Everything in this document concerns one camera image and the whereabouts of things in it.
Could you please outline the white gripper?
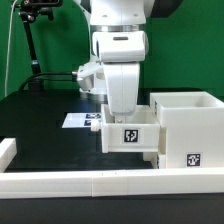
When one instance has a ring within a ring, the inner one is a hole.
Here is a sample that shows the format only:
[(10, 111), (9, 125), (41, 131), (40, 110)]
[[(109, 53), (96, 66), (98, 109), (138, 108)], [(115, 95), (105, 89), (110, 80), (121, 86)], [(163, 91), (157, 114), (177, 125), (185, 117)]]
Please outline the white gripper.
[(148, 52), (145, 32), (94, 32), (92, 43), (103, 67), (110, 114), (132, 115), (137, 104), (140, 62)]

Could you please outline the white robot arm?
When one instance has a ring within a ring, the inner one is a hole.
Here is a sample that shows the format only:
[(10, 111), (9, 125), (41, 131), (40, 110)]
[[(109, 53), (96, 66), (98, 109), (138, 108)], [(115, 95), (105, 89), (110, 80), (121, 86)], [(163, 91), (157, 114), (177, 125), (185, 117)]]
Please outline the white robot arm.
[(137, 104), (140, 63), (149, 51), (144, 25), (167, 18), (183, 0), (73, 0), (86, 18), (90, 60), (79, 67), (83, 93), (105, 95), (113, 116), (130, 116)]

